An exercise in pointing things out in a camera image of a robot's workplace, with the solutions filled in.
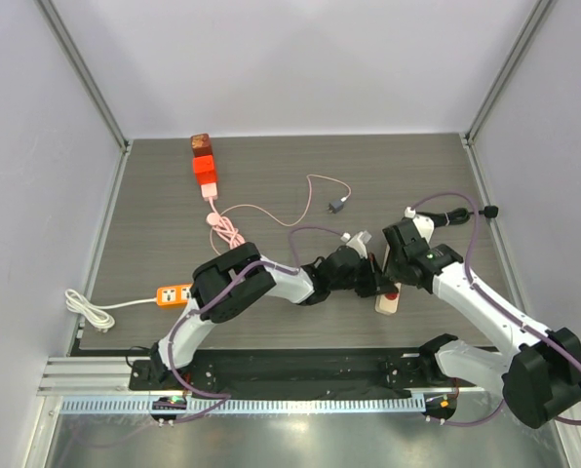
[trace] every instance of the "power strip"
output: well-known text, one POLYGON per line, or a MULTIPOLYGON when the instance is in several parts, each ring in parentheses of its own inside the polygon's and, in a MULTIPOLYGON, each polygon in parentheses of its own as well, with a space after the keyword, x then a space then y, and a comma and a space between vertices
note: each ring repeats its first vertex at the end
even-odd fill
POLYGON ((191 284, 163 286, 156 291, 156 303, 159 307, 184 306, 189 301, 191 284))

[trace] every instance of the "gray tabletop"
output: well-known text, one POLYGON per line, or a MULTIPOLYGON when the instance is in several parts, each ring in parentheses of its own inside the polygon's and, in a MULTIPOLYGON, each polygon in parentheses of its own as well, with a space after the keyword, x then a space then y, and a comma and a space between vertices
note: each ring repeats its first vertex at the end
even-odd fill
MULTIPOLYGON (((307 174, 349 183, 353 195, 339 214, 327 213, 330 200, 345 189, 314 181, 313 205, 306 223, 351 233, 373 234, 369 246, 384 254, 381 229, 401 218, 405 206, 444 190, 477 196, 469 163, 457 135, 422 136, 276 136, 214 138, 219 176, 217 206, 260 205, 294 221, 307 197, 307 174)), ((97 273, 93 302, 111 304, 153 297, 164 285, 188 283, 201 263, 214 257, 205 223, 210 207, 202 200, 191 171, 188 139, 137 140, 134 143, 97 273)), ((443 199, 426 207, 445 211, 462 206, 443 199)), ((269 258, 291 263, 288 229, 251 209, 230 214, 249 241, 269 258)), ((434 243, 464 254, 472 223, 438 230, 434 243)), ((227 249, 218 240, 220 250, 227 249)), ((333 252, 340 241, 330 234, 297 234, 302 263, 333 252)), ((500 293, 506 288, 483 226, 473 267, 500 293)), ((164 336, 179 311, 144 304, 114 311, 116 326, 97 333, 86 325, 83 349, 149 346, 164 336)), ((425 291, 403 288, 398 312, 374 311, 374 299, 335 292, 313 307, 264 297, 235 320, 216 327, 208 348, 311 348, 417 346, 450 332, 471 344, 488 344, 467 319, 425 291)))

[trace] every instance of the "white cable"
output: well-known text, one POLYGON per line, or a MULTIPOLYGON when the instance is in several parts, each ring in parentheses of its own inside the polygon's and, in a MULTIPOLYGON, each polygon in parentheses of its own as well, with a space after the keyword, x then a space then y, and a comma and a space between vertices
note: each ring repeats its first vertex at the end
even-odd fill
POLYGON ((119 309, 129 305, 156 303, 156 297, 151 299, 132 300, 122 304, 97 306, 91 304, 86 297, 74 290, 65 291, 65 305, 67 310, 75 314, 81 314, 100 332, 108 332, 115 325, 115 319, 106 310, 119 309))

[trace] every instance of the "metal floor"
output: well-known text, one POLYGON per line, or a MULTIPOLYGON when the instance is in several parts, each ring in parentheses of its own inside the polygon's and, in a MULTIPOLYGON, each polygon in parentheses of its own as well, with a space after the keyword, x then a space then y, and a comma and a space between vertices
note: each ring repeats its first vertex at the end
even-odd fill
MULTIPOLYGON (((404 208, 435 192, 460 190, 477 195, 458 135, 277 136, 214 138, 222 210, 239 203, 261 205, 284 220, 295 220, 307 197, 307 174, 349 183, 353 194, 339 214, 328 214, 329 201, 345 194, 338 184, 314 180, 313 206, 306 223, 373 234, 370 248, 383 258, 381 229, 401 218, 404 208)), ((164 285, 188 283, 192 271, 214 256, 205 223, 210 207, 202 200, 191 171, 187 139, 136 140, 126 164, 117 204, 97 273, 93 302, 111 304, 154 297, 164 285)), ((441 200, 427 210, 462 206, 441 200)), ((288 229, 249 209, 232 212, 246 239, 269 258, 291 264, 288 229)), ((489 229, 483 226, 473 267, 505 294, 489 229)), ((436 232, 434 242, 464 253, 472 223, 436 232)), ((339 240, 321 232, 297 236, 301 261, 328 255, 339 240)), ((224 247, 217 241, 217 248, 224 247)), ((471 344, 487 344, 461 314, 424 291, 405 288, 399 311, 384 317, 374 300, 336 292, 324 303, 297 307, 266 297, 237 319, 217 327, 202 347, 324 348, 418 346, 445 332, 471 344)), ((164 336, 178 311, 155 304, 128 307, 114 314, 108 333, 85 329, 81 349, 149 346, 164 336)))
MULTIPOLYGON (((462 393, 458 420, 475 420, 497 401, 462 393)), ((427 423, 418 414, 212 416, 175 428, 148 416, 61 416, 49 468, 563 468, 552 424, 533 431, 504 410, 474 428, 427 423), (79 441, 72 439, 75 427, 79 441), (90 448, 109 444, 111 448, 90 448)))

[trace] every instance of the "white wall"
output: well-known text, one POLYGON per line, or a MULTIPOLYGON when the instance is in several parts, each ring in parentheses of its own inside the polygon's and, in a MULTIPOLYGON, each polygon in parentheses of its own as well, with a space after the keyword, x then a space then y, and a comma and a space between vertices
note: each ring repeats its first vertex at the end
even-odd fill
POLYGON ((19 466, 119 149, 34 2, 0 2, 0 468, 19 466))
POLYGON ((581 0, 557 2, 477 148, 529 308, 581 338, 581 0))
POLYGON ((127 137, 467 130, 535 0, 55 0, 127 137))

